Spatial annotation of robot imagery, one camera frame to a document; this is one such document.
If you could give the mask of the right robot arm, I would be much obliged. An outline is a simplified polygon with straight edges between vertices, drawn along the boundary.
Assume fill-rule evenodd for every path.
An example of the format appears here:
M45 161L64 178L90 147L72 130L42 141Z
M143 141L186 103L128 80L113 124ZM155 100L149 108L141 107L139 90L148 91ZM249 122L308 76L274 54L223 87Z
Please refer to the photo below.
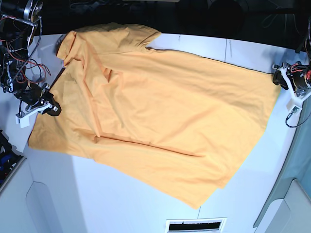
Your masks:
M26 112L37 111L56 117L61 107L45 82L48 67L29 52L35 32L43 31L41 0L2 0L0 2L0 86L25 103Z

